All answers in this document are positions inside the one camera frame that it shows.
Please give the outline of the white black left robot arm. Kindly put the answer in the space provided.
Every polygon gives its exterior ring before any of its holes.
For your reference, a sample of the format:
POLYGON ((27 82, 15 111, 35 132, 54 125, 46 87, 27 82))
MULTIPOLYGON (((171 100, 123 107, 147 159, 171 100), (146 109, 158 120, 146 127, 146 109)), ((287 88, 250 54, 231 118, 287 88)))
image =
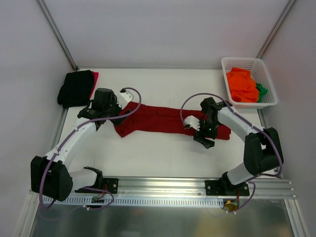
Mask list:
POLYGON ((93 167, 83 167, 70 172, 79 148, 94 135, 107 120, 122 123, 122 110, 133 100, 133 94, 123 88, 119 93, 111 89, 98 88, 77 115, 77 119, 66 137, 46 155, 35 156, 31 161, 31 190, 58 201, 64 201, 70 193, 85 191, 97 193, 102 190, 103 174, 93 167))

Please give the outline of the dark red t shirt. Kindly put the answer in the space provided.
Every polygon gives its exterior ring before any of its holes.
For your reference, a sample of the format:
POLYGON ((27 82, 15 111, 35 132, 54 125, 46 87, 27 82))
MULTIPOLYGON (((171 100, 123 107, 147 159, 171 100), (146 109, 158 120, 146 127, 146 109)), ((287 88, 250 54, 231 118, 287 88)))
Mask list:
MULTIPOLYGON (((121 114, 127 114, 137 107, 138 103, 129 102, 121 114)), ((183 110, 183 118, 194 116, 198 119, 206 117, 198 110, 183 110)), ((120 125, 114 125, 120 137, 125 137, 134 131, 161 132, 194 136, 193 128, 185 129, 180 118, 180 109, 155 107, 141 104, 132 115, 124 118, 120 125)), ((218 127, 216 139, 229 140, 231 130, 225 125, 218 127)))

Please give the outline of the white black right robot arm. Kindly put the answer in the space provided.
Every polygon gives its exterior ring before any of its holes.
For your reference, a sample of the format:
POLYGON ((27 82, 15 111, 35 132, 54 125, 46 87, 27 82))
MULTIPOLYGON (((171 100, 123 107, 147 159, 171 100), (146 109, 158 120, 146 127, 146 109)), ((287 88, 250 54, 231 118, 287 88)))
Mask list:
POLYGON ((214 139, 220 125, 228 127, 244 142, 242 163, 225 172, 211 186, 212 189, 221 190, 230 196, 237 192, 243 183, 260 175, 268 175, 267 172, 274 168, 282 168, 284 159, 276 129, 252 125, 226 101, 217 103, 209 97, 204 99, 200 106, 206 117, 195 119, 196 142, 206 149, 214 147, 214 139))

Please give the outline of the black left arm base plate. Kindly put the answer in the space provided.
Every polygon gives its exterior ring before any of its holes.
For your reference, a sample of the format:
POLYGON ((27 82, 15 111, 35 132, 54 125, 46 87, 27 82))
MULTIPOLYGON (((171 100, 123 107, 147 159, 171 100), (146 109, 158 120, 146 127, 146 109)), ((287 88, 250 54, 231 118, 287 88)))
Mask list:
POLYGON ((96 183, 92 186, 88 186, 85 188, 80 188, 75 190, 75 193, 97 193, 100 194, 101 190, 108 191, 112 194, 117 194, 119 187, 119 179, 118 178, 100 178, 96 183))

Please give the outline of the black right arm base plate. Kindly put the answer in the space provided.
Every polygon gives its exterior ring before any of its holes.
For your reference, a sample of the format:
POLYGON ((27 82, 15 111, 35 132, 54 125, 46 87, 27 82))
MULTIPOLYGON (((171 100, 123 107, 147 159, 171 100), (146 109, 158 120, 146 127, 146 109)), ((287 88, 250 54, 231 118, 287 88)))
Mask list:
POLYGON ((232 185, 223 180, 206 180, 205 192, 207 196, 241 196, 247 197, 250 195, 248 185, 243 182, 237 185, 232 185))

